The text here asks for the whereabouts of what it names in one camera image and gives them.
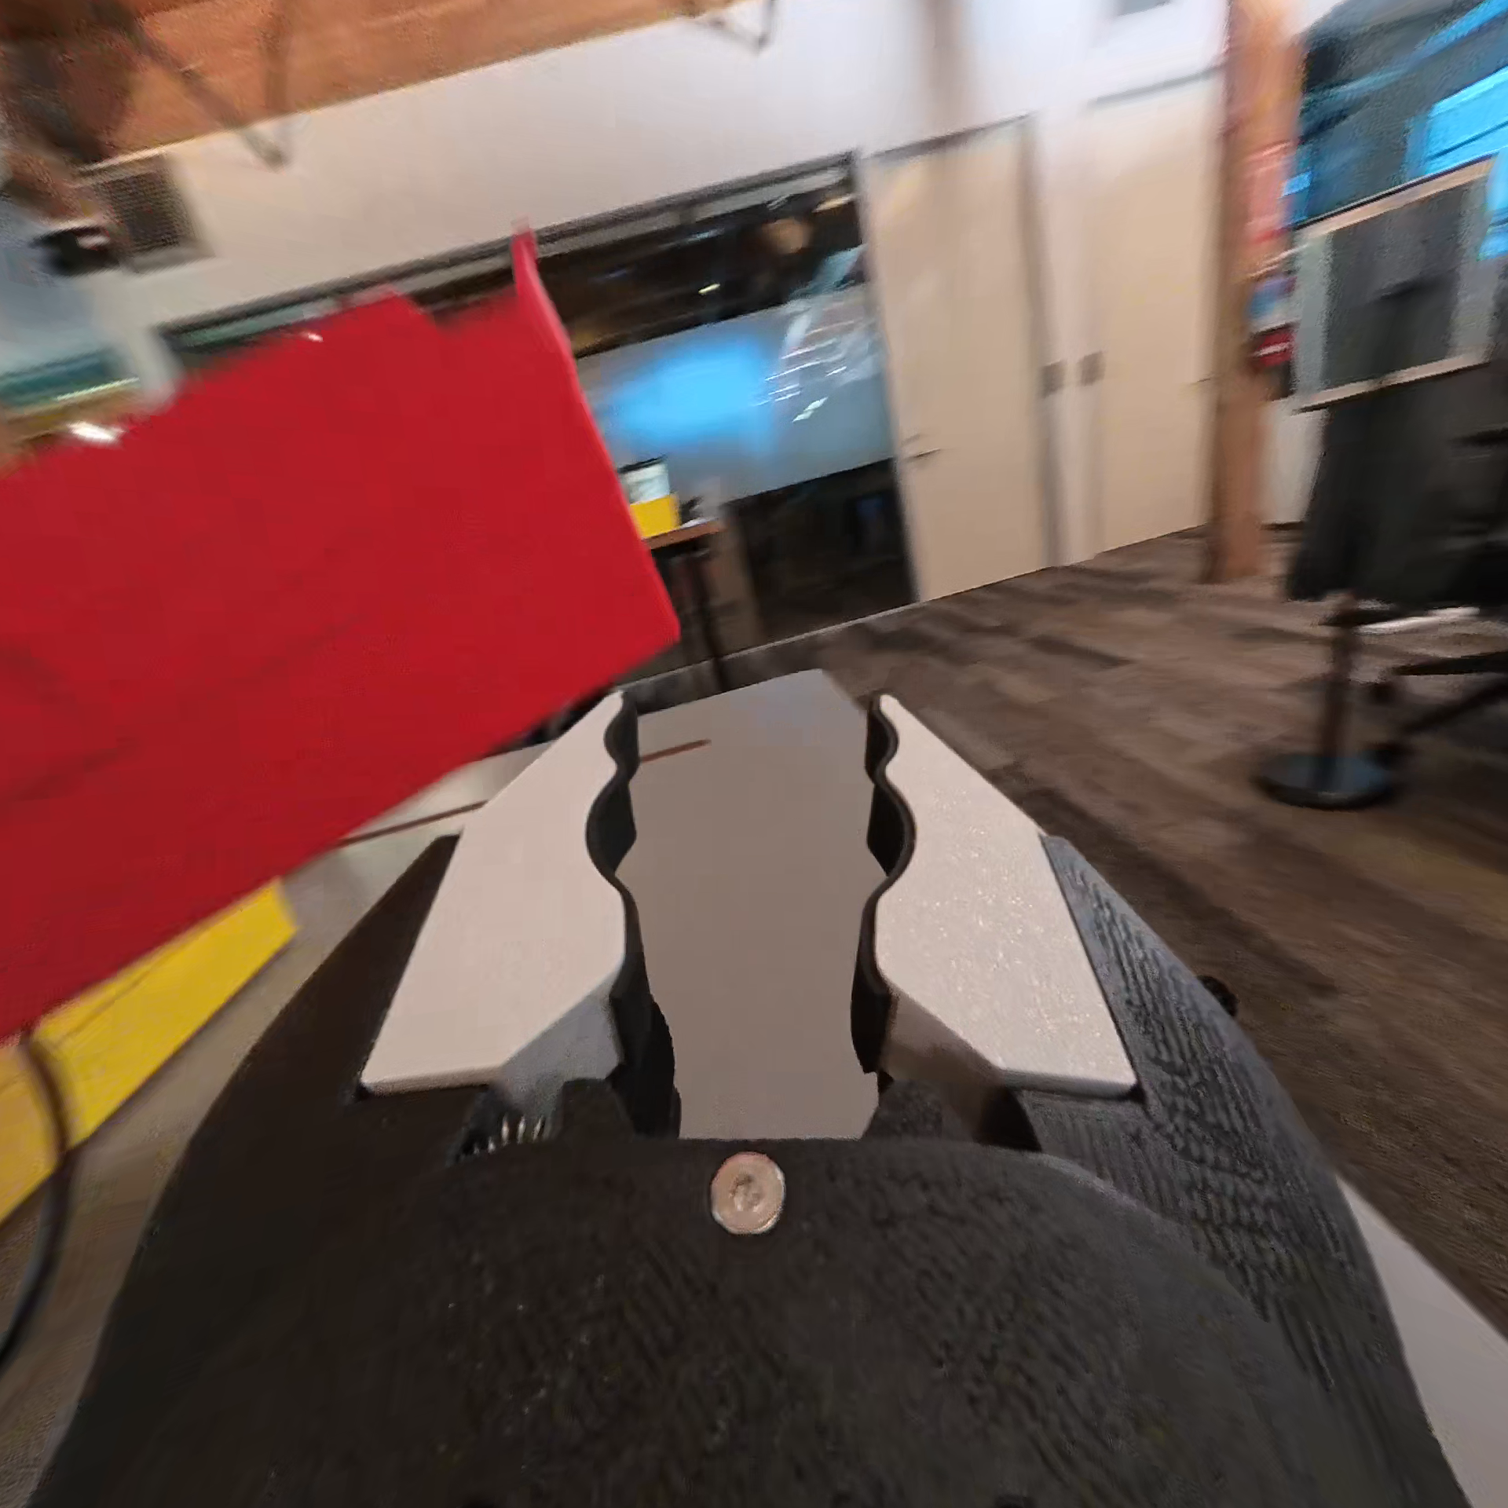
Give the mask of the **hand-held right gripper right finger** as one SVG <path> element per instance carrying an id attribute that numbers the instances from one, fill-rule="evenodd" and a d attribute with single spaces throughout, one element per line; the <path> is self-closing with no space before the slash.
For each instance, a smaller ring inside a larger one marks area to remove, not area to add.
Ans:
<path id="1" fill-rule="evenodd" d="M 858 1065 L 934 1088 L 971 1130 L 1005 1099 L 1138 1092 L 1047 835 L 891 693 L 865 711 L 865 846 L 851 1002 Z"/>

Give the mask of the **dark glass window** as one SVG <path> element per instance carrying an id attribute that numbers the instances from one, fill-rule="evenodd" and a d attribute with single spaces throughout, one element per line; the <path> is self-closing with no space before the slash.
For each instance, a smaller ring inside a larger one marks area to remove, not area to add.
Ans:
<path id="1" fill-rule="evenodd" d="M 853 157 L 539 236 L 632 498 L 731 516 L 759 649 L 916 602 Z"/>

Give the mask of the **yellow plastic bin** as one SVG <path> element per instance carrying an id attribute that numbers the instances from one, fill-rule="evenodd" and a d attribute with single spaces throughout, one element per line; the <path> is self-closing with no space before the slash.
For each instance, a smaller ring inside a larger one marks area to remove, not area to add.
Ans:
<path id="1" fill-rule="evenodd" d="M 113 1119 L 296 934 L 289 885 L 275 880 L 45 1017 L 36 1042 L 63 1094 L 68 1146 Z"/>

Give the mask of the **wall display screen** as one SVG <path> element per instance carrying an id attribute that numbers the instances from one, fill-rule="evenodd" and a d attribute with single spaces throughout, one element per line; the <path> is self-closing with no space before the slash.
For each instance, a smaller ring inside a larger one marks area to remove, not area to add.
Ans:
<path id="1" fill-rule="evenodd" d="M 1287 227 L 1487 160 L 1483 259 L 1506 252 L 1506 4 L 1348 2 L 1303 35 Z"/>

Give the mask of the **white double door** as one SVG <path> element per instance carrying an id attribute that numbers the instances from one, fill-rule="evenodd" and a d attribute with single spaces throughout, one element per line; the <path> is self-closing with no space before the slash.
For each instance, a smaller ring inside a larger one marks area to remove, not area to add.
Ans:
<path id="1" fill-rule="evenodd" d="M 1086 114 L 1086 336 L 1050 338 L 1031 119 L 869 158 L 871 289 L 921 600 L 1172 535 L 1208 512 L 1212 81 Z"/>

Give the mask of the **wooden post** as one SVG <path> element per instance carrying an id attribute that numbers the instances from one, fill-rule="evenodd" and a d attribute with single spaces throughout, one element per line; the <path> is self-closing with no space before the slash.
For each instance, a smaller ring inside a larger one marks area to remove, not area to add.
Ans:
<path id="1" fill-rule="evenodd" d="M 1269 377 L 1251 354 L 1251 302 L 1286 248 L 1286 193 L 1303 87 L 1296 4 L 1224 13 L 1215 219 L 1210 517 L 1203 579 L 1226 586 L 1266 564 Z"/>

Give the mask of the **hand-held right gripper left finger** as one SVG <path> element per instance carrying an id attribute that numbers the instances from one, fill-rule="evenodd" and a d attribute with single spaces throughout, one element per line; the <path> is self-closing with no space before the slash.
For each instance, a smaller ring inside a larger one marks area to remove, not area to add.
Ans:
<path id="1" fill-rule="evenodd" d="M 614 692 L 465 826 L 361 1074 L 372 1096 L 479 1087 L 546 1121 L 603 1081 L 632 1128 L 673 1137 L 673 1042 L 636 902 L 636 710 Z"/>

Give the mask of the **framed grey board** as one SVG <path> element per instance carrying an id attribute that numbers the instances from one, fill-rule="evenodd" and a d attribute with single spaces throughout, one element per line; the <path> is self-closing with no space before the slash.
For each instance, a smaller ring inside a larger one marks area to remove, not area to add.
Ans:
<path id="1" fill-rule="evenodd" d="M 1294 410 L 1329 410 L 1492 361 L 1505 268 L 1494 185 L 1496 158 L 1483 157 L 1294 234 Z"/>

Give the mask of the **red plastic bin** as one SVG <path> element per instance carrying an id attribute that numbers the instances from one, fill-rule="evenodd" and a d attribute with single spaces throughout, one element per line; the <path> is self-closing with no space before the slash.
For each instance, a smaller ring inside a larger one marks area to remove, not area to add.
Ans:
<path id="1" fill-rule="evenodd" d="M 4 478 L 4 1040 L 677 641 L 532 234 L 512 263 Z"/>

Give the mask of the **wall air vent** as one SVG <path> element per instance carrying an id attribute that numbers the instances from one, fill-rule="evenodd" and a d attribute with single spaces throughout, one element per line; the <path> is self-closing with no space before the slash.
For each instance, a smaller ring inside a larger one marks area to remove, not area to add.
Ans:
<path id="1" fill-rule="evenodd" d="M 210 257 L 210 243 L 167 153 L 93 164 L 81 178 L 131 272 L 167 272 Z"/>

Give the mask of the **wooden side table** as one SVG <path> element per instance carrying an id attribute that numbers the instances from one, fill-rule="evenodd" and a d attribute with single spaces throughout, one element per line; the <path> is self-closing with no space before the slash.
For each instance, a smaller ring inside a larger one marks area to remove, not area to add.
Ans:
<path id="1" fill-rule="evenodd" d="M 655 535 L 648 550 L 677 614 L 679 656 L 715 693 L 734 688 L 731 661 L 758 649 L 763 618 L 738 523 L 718 516 Z"/>

